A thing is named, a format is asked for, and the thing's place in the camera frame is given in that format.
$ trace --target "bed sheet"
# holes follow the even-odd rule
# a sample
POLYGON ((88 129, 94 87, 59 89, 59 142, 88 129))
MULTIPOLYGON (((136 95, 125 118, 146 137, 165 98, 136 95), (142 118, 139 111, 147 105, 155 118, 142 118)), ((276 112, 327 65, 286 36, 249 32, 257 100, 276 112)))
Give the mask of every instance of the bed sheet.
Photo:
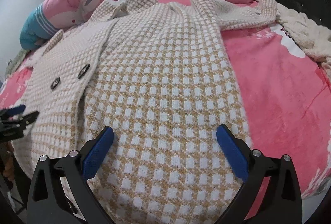
MULTIPOLYGON (((171 1, 190 5, 190 0, 160 0, 171 1)), ((329 80, 279 24, 221 34, 246 110, 251 137, 246 143, 266 156, 289 154, 302 198, 311 196, 331 169, 329 80)), ((32 73, 24 63, 5 81, 0 109, 23 95, 32 73)))

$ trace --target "bed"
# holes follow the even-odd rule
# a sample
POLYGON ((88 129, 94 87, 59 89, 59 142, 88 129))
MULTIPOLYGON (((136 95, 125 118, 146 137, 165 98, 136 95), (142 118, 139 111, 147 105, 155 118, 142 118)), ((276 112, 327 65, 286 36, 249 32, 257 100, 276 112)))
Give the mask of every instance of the bed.
MULTIPOLYGON (((190 0, 159 0, 174 1, 191 4, 190 0)), ((327 188, 331 169, 331 86, 324 69, 279 24, 227 30, 221 35, 246 111, 250 132, 246 143, 268 156, 289 154, 303 199, 327 188)), ((32 74, 26 61, 4 82, 0 108, 19 104, 32 74)))

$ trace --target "checkered cardigan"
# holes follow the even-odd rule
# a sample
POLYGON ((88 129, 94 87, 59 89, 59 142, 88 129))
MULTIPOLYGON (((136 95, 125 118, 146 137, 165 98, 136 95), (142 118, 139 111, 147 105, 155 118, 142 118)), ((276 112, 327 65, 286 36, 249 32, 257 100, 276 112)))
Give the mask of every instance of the checkered cardigan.
POLYGON ((250 142, 220 30, 275 17, 274 0, 256 8, 224 0, 191 0, 191 7, 105 0, 88 22, 59 31, 34 67, 23 102, 40 115, 14 142, 19 164, 32 177, 40 155, 63 157, 108 125, 114 144, 88 184, 115 222, 213 223, 241 185, 216 128, 226 123, 250 142))

